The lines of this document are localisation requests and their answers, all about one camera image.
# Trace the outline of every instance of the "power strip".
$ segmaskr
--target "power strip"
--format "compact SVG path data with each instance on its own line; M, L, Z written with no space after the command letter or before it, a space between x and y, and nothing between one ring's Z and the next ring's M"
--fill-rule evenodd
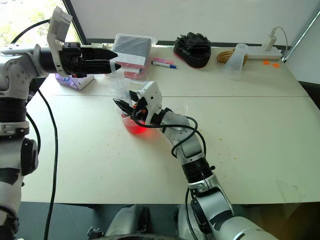
M269 51L265 51L261 46L248 46L246 52L248 59L280 59L281 52L273 46Z

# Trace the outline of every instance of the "blue marker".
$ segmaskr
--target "blue marker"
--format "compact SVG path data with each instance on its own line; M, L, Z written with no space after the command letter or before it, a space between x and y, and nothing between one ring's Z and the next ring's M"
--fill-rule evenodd
M166 63L157 62L157 61L151 61L151 64L161 66L161 67L170 68L170 69L177 69L176 65L166 64Z

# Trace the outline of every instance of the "transparent cup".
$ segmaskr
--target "transparent cup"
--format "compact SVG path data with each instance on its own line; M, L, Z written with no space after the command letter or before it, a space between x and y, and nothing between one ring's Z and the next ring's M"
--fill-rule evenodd
M237 80L241 77L244 58L248 51L248 46L243 43L236 45L235 50L222 69L222 74L229 79Z
M125 126L126 130L131 133L131 134L141 134L147 130L146 127L139 126L138 124L133 121L130 116L122 116L122 122L123 125Z

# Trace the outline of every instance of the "tissue box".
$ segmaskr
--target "tissue box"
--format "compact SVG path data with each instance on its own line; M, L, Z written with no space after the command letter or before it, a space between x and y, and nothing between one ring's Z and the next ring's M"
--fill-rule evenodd
M86 77L77 78L77 77L73 77L70 75L69 77L64 77L64 76L60 76L58 73L56 73L55 79L61 85L64 85L64 86L67 86L72 89L80 91L80 90L84 89L85 86L87 86L94 79L94 76L87 75Z

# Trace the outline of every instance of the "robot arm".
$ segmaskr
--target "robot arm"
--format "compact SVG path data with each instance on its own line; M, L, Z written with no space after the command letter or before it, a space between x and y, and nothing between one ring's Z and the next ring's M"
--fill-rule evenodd
M25 137L31 81L49 73L77 77L110 73L109 60L118 56L105 48L64 42L70 23L71 16L57 7L47 36L50 48L15 43L0 49L0 240L13 239L18 231L23 179L38 167L37 144Z
M121 100L114 101L137 124L144 121L147 125L162 126L160 131L173 146L182 143L175 149L175 155L187 179L193 213L203 233L213 233L217 240L276 239L248 219L234 216L232 205L213 173L214 167L209 166L198 138L193 134L184 141L193 132L186 128L190 126L187 117L161 108L162 96L155 82L149 82L143 90L136 94L130 92L130 95L137 102L135 109Z

